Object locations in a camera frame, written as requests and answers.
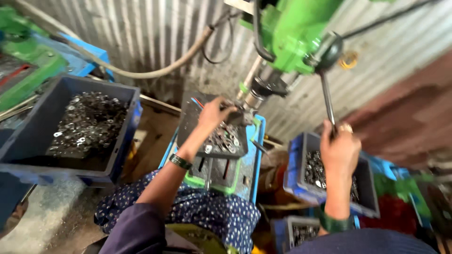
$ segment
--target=blue wire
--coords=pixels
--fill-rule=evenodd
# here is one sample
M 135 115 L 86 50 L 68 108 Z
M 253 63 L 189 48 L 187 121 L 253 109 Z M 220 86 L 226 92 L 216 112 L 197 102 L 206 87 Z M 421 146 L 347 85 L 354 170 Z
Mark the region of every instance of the blue wire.
M 195 103 L 196 103 L 196 105 L 198 105 L 199 106 L 199 108 L 200 109 L 202 109 L 202 106 L 201 105 L 199 105 L 199 103 L 192 97 L 192 101 L 194 101 Z

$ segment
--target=ring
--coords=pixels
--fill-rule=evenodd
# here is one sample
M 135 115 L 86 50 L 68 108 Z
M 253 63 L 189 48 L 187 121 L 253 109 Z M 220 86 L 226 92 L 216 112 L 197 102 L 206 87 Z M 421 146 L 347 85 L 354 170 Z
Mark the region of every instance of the ring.
M 353 129 L 352 126 L 349 125 L 348 123 L 344 123 L 341 126 L 339 126 L 339 131 L 340 132 L 350 132 L 353 133 Z

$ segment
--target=rusty wall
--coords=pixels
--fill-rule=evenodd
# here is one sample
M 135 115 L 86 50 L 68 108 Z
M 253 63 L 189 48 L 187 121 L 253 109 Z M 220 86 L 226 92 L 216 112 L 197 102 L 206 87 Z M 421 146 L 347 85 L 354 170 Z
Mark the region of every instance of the rusty wall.
M 452 150 L 452 51 L 396 83 L 346 121 L 363 150 L 407 167 L 424 167 Z

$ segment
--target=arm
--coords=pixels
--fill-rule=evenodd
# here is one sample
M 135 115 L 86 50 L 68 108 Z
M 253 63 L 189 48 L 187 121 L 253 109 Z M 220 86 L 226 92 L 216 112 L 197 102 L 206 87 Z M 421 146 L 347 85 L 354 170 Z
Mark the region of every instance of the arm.
M 328 186 L 325 214 L 336 220 L 345 220 L 350 216 L 352 175 L 358 164 L 361 142 L 346 128 L 339 128 L 338 136 L 331 140 L 331 122 L 325 120 L 323 125 L 320 155 Z M 326 234 L 328 232 L 321 228 L 319 235 Z
M 199 123 L 178 150 L 177 155 L 192 161 L 204 140 L 234 107 L 220 112 L 218 97 L 207 103 Z M 166 246 L 163 218 L 170 211 L 177 190 L 187 171 L 168 162 L 139 196 L 135 205 L 124 210 L 100 254 L 161 253 Z
M 192 162 L 199 147 L 212 131 L 224 121 L 229 113 L 236 110 L 236 108 L 230 107 L 220 111 L 220 103 L 223 101 L 223 97 L 217 97 L 204 105 L 204 109 L 199 115 L 198 125 L 177 151 L 177 156 Z M 150 203 L 162 217 L 165 217 L 171 209 L 177 190 L 186 173 L 185 169 L 168 162 L 149 183 L 136 203 Z

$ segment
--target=woman's right hand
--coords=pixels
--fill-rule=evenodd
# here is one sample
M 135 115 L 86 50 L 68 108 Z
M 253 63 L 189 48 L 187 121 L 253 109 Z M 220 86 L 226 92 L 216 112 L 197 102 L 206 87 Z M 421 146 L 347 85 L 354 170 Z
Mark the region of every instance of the woman's right hand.
M 326 203 L 325 214 L 336 220 L 350 216 L 350 189 L 352 175 L 358 164 L 361 141 L 353 136 L 351 127 L 338 128 L 338 135 L 331 140 L 331 122 L 323 122 L 320 140 L 320 156 L 325 167 Z M 327 234 L 323 228 L 319 235 Z
M 338 135 L 331 140 L 331 122 L 324 120 L 320 141 L 320 156 L 325 166 L 325 175 L 334 182 L 352 180 L 353 172 L 358 164 L 361 141 L 353 136 L 351 128 L 339 127 Z

